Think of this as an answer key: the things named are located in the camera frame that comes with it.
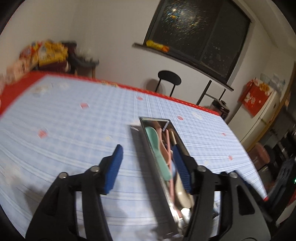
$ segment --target pile of packages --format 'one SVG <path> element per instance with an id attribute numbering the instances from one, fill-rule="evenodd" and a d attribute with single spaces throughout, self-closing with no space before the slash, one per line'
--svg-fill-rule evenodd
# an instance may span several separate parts
<path id="1" fill-rule="evenodd" d="M 6 84 L 17 82 L 33 69 L 67 72 L 69 70 L 67 57 L 68 48 L 62 43 L 50 40 L 31 43 L 21 51 L 19 59 L 7 67 L 6 76 L 0 76 L 0 95 Z"/>

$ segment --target red table edge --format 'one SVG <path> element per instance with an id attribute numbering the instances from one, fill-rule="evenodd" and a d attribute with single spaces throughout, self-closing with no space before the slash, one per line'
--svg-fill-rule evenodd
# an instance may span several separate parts
<path id="1" fill-rule="evenodd" d="M 122 85 L 122 84 L 118 84 L 115 82 L 110 82 L 110 81 L 105 81 L 105 80 L 97 80 L 97 79 L 91 79 L 88 77 L 84 77 L 84 76 L 74 76 L 71 74 L 63 74 L 63 73 L 54 73 L 54 72 L 43 72 L 43 71 L 32 71 L 27 73 L 20 81 L 12 84 L 12 85 L 6 85 L 5 89 L 2 93 L 2 95 L 0 96 L 0 100 L 1 100 L 1 107 L 0 107 L 0 115 L 2 115 L 5 110 L 17 99 L 17 97 L 19 95 L 21 95 L 26 89 L 28 89 L 32 84 L 34 84 L 35 82 L 37 82 L 38 80 L 40 80 L 42 77 L 44 76 L 58 76 L 58 77 L 67 77 L 67 78 L 72 78 L 72 79 L 79 79 L 79 80 L 84 80 L 84 81 L 90 81 L 90 82 L 99 82 L 99 83 L 105 83 L 105 84 L 109 84 L 109 85 L 114 85 L 114 86 L 118 86 L 120 88 L 124 88 L 124 89 L 128 89 L 128 90 L 134 90 L 137 92 L 141 92 L 141 93 L 145 93 L 145 94 L 149 94 L 149 95 L 154 95 L 160 98 L 164 98 L 167 100 L 171 100 L 180 104 L 184 104 L 190 107 L 193 107 L 195 109 L 199 109 L 199 110 L 203 110 L 205 112 L 214 114 L 214 115 L 218 115 L 219 114 L 216 111 L 213 110 L 209 110 L 207 108 L 183 101 L 183 100 L 179 100 L 173 97 L 169 97 L 163 94 L 159 94 L 159 93 L 155 93 L 153 91 L 148 91 L 148 90 L 143 90 L 143 89 L 139 89 L 139 88 L 135 88 L 135 87 L 131 87 L 128 85 Z"/>

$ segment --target plaid tablecloth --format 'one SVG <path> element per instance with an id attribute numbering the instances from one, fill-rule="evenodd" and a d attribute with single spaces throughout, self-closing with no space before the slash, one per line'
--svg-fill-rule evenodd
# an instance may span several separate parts
<path id="1" fill-rule="evenodd" d="M 121 144 L 115 187 L 102 196 L 114 241 L 152 241 L 170 233 L 139 133 L 130 127 L 139 116 L 170 119 L 198 164 L 215 173 L 237 169 L 266 197 L 257 171 L 221 117 L 134 90 L 47 75 L 0 120 L 0 204 L 16 229 L 25 236 L 60 172 L 82 173 Z M 77 217 L 85 236 L 80 193 Z"/>

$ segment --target window frame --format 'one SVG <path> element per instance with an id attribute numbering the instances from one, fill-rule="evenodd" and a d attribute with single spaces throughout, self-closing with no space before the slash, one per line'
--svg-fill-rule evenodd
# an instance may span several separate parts
<path id="1" fill-rule="evenodd" d="M 239 62 L 239 57 L 242 53 L 242 50 L 245 46 L 245 43 L 247 42 L 247 36 L 248 33 L 251 31 L 251 23 L 252 20 L 250 19 L 250 17 L 233 1 L 233 0 L 229 0 L 235 8 L 237 8 L 248 20 L 249 20 L 249 27 L 248 30 L 245 33 L 244 36 L 244 41 L 237 53 L 237 55 L 235 56 L 232 65 L 229 68 L 229 72 L 227 74 L 227 76 L 225 78 L 223 78 L 221 75 L 219 75 L 218 73 L 216 73 L 215 71 L 209 69 L 208 67 L 198 63 L 198 61 L 196 61 L 193 57 L 179 51 L 176 50 L 172 47 L 170 47 L 170 51 L 168 53 L 156 50 L 159 53 L 164 54 L 167 57 L 171 57 L 172 59 L 175 59 L 176 61 L 185 63 L 186 65 L 189 65 L 190 67 L 193 67 L 194 69 L 197 69 L 199 72 L 203 73 L 206 76 L 209 76 L 210 78 L 213 78 L 214 80 L 216 80 L 218 83 L 222 84 L 223 86 L 226 86 L 228 89 L 230 88 L 231 90 L 233 90 L 230 86 L 228 86 L 228 82 L 230 81 L 231 75 L 235 70 L 236 64 Z M 143 46 L 151 49 L 150 47 L 146 46 L 146 42 L 150 39 L 150 36 L 152 36 L 157 28 L 157 25 L 159 24 L 162 14 L 164 12 L 164 9 L 166 7 L 166 4 L 168 3 L 168 0 L 160 0 L 156 11 L 153 15 L 153 18 L 151 20 L 151 23 L 149 25 L 149 28 L 147 30 L 144 42 L 143 42 Z M 207 32 L 207 38 L 205 38 L 204 43 L 203 43 L 203 48 L 201 48 L 201 56 L 202 56 L 202 52 L 205 50 L 205 47 L 207 46 L 208 41 L 210 40 L 210 36 L 214 31 L 214 26 L 217 23 L 217 20 L 219 18 L 219 14 L 221 11 L 219 11 L 219 13 L 217 14 L 216 20 L 213 21 L 212 23 L 212 28 L 209 29 L 209 31 Z"/>

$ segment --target metal bolt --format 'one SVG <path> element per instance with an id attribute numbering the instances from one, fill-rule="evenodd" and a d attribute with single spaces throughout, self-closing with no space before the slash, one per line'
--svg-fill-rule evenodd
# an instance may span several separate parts
<path id="1" fill-rule="evenodd" d="M 92 172 L 98 172 L 100 170 L 100 167 L 99 166 L 92 166 L 91 167 L 91 171 Z"/>
<path id="2" fill-rule="evenodd" d="M 60 178 L 60 179 L 66 178 L 67 176 L 68 176 L 68 173 L 66 173 L 66 172 L 61 172 L 61 173 L 59 174 L 59 178 Z"/>
<path id="3" fill-rule="evenodd" d="M 197 169 L 198 169 L 200 172 L 205 172 L 205 171 L 207 170 L 204 166 L 198 166 Z"/>
<path id="4" fill-rule="evenodd" d="M 235 172 L 231 172 L 229 173 L 229 176 L 231 176 L 232 178 L 237 178 L 237 174 Z"/>

